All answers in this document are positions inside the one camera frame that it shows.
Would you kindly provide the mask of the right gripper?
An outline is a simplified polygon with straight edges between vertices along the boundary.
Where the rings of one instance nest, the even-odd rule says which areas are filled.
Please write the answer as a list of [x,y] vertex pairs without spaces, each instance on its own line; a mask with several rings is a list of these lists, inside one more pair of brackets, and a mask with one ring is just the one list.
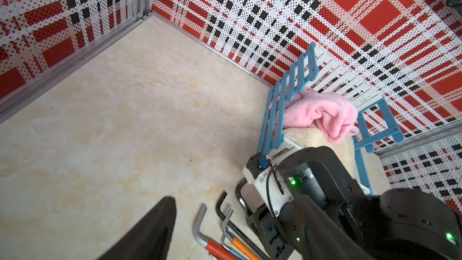
[[246,217],[249,228],[259,238],[271,260],[288,260],[294,248],[280,233],[269,209],[261,205],[254,213]]

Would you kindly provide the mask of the red hex key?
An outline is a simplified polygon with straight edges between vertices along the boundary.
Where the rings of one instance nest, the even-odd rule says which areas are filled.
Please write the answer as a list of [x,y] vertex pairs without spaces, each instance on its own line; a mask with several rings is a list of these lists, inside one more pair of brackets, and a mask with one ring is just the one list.
[[200,205],[199,212],[192,228],[193,237],[201,246],[205,248],[206,251],[208,251],[218,260],[238,260],[238,257],[222,248],[212,238],[208,237],[200,231],[200,227],[206,215],[207,209],[208,208],[204,203]]

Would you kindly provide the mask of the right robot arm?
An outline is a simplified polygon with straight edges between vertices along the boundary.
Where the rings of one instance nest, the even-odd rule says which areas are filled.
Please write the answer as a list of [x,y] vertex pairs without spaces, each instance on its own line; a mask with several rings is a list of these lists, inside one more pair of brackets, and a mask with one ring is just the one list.
[[286,260],[459,260],[462,216],[419,190],[367,196],[328,147],[305,148],[278,165],[246,169],[263,176],[269,202],[248,216],[269,257]]

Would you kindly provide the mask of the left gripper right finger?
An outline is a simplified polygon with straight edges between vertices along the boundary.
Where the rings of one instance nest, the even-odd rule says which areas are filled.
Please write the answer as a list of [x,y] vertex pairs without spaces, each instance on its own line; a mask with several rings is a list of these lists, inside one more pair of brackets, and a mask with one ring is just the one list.
[[305,260],[373,260],[375,202],[363,193],[294,196],[297,237]]

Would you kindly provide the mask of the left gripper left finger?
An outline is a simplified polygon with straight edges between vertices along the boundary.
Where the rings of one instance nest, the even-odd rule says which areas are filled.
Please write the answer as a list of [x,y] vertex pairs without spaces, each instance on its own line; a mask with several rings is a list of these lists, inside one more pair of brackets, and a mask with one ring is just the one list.
[[99,258],[165,260],[176,221],[174,197],[163,197],[134,227]]

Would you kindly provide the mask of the orange hex key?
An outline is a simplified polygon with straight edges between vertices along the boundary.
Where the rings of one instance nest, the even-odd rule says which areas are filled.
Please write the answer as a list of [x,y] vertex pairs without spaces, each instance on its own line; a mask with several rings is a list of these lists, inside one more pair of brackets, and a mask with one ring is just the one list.
[[241,242],[231,231],[229,230],[231,224],[231,216],[233,214],[233,209],[229,208],[225,219],[222,221],[221,230],[226,239],[230,241],[234,248],[237,248],[245,257],[244,260],[259,260],[258,257],[246,244]]

